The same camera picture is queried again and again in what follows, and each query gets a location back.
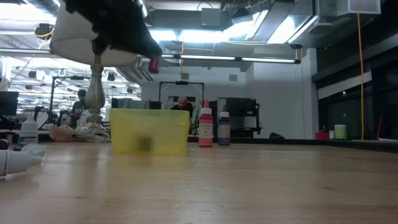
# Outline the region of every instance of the computer monitor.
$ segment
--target computer monitor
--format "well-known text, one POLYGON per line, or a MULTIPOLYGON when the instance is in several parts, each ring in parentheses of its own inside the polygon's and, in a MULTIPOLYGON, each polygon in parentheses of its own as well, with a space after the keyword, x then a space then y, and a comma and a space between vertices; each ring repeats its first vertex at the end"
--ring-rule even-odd
POLYGON ((0 91, 0 115, 14 116, 17 114, 18 92, 0 91))

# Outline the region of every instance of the bottle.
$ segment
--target bottle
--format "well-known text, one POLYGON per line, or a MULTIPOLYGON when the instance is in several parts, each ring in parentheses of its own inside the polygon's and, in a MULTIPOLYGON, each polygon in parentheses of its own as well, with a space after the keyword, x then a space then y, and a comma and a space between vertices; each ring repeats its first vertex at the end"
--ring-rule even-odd
POLYGON ((200 110, 199 118, 199 146, 213 147, 213 117, 209 108, 209 101, 205 100, 204 107, 200 110))
POLYGON ((28 152, 0 151, 0 177, 7 174, 25 172, 29 167, 42 163, 40 156, 31 156, 28 152))
POLYGON ((226 105, 224 105, 223 112, 220 112, 220 117, 218 118, 218 145, 229 146, 231 144, 230 134, 229 113, 226 111, 226 105))
POLYGON ((32 116, 29 116, 21 126, 21 131, 19 133, 18 143, 38 143, 39 141, 39 131, 36 121, 32 116))
POLYGON ((28 152, 31 156, 40 156, 44 157, 45 150, 39 144, 32 144, 32 143, 18 143, 14 146, 14 152, 28 152))

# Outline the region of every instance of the white wall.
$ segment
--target white wall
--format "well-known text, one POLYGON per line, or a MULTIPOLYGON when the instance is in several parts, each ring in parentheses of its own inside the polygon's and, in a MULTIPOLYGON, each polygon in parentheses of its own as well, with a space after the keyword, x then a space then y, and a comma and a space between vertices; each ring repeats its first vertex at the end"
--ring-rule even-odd
MULTIPOLYGON (((189 82, 203 82, 205 83, 205 99, 216 100, 219 97, 246 97, 245 87, 245 73, 240 72, 239 68, 207 68, 201 67, 185 67, 185 73, 190 74, 189 82), (237 74, 238 80, 236 82, 229 81, 229 74, 237 74)), ((175 82, 180 81, 180 68, 169 67, 162 69, 159 75, 153 75, 154 82, 145 82, 142 84, 142 100, 159 99, 159 82, 175 82)), ((195 96, 197 101, 201 100, 201 92, 193 85, 162 85, 162 99, 161 102, 167 101, 169 96, 195 96)))
POLYGON ((263 130, 256 138, 268 138, 272 132, 287 139, 314 138, 318 126, 314 73, 315 49, 307 51, 300 65, 254 63, 247 70, 246 96, 256 98, 261 106, 263 130))

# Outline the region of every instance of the black cloth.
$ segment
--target black cloth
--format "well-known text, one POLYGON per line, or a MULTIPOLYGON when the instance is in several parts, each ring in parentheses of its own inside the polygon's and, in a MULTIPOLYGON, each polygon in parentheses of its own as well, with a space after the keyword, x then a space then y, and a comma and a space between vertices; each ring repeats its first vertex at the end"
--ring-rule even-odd
POLYGON ((185 110, 185 111, 189 111, 189 117, 192 117, 193 114, 193 106, 191 103, 187 103, 183 108, 179 108, 178 105, 175 105, 172 107, 172 110, 185 110))
POLYGON ((73 104, 72 112, 71 112, 74 114, 74 116, 72 116, 72 127, 73 128, 77 127, 77 120, 80 119, 80 115, 85 110, 88 110, 88 108, 84 102, 76 101, 75 104, 73 104))

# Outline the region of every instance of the table surface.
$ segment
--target table surface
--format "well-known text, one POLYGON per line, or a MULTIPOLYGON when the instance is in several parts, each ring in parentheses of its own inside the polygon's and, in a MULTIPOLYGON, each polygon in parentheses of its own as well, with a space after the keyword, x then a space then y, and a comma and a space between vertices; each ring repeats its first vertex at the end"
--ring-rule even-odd
POLYGON ((244 145, 187 157, 44 145, 41 166, 0 180, 1 223, 397 223, 398 154, 244 145))

